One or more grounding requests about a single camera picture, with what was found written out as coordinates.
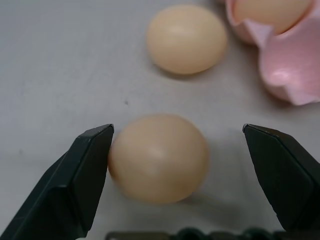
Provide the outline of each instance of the gray table surface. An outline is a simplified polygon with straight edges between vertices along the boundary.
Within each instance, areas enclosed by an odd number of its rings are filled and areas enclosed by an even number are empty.
[[[226,22],[214,0],[0,1],[0,232],[77,135],[109,123],[119,132],[153,113],[178,114],[200,128],[211,146],[205,182],[192,199],[151,206],[122,196],[108,176],[87,239],[187,226],[281,229],[242,125],[291,134],[320,159],[320,107],[270,97],[261,86],[257,50],[230,29],[226,57],[213,69],[190,79],[159,71],[146,53],[146,28],[158,11],[178,3],[206,6]]]

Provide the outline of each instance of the white surface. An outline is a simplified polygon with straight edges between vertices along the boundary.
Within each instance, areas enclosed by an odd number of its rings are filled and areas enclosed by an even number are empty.
[[[109,123],[119,131],[151,113],[179,114],[201,129],[212,158],[199,192],[223,204],[196,195],[188,204],[144,205],[124,198],[108,177],[87,239],[115,230],[281,228],[242,125],[291,134],[320,159],[320,107],[272,100],[260,85],[256,50],[231,32],[227,56],[215,68],[190,80],[158,71],[145,50],[149,20],[192,2],[224,16],[212,0],[0,1],[0,232],[77,135]]]

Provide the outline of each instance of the egg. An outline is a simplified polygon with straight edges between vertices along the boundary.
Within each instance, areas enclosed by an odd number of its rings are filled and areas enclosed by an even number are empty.
[[[146,44],[153,62],[165,71],[189,75],[217,64],[227,48],[222,21],[196,5],[176,5],[149,24]]]
[[[311,9],[313,0],[236,0],[234,19],[251,19],[274,26],[277,34],[284,33]]]
[[[142,117],[125,127],[111,146],[108,169],[130,198],[150,204],[175,203],[204,180],[209,147],[188,120],[171,114]]]

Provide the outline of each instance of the dark green plastic part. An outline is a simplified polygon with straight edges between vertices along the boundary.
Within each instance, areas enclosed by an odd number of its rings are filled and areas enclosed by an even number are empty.
[[[0,240],[75,240],[87,236],[105,184],[114,128],[78,136],[42,176]]]
[[[243,235],[217,231],[208,235],[196,228],[185,228],[176,235],[165,232],[111,232],[105,240],[278,240],[262,229],[249,229]]]
[[[243,132],[259,183],[283,228],[320,230],[320,164],[288,134],[251,124]]]

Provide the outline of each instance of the pink eggshell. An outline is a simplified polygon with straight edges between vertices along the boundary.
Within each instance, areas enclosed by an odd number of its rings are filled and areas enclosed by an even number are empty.
[[[320,100],[320,19],[309,18],[287,36],[272,37],[260,53],[265,84],[295,105]]]
[[[320,0],[296,26],[275,35],[271,25],[246,19],[236,22],[225,0],[230,24],[239,37],[260,49],[259,67],[266,88],[294,105],[320,102]]]

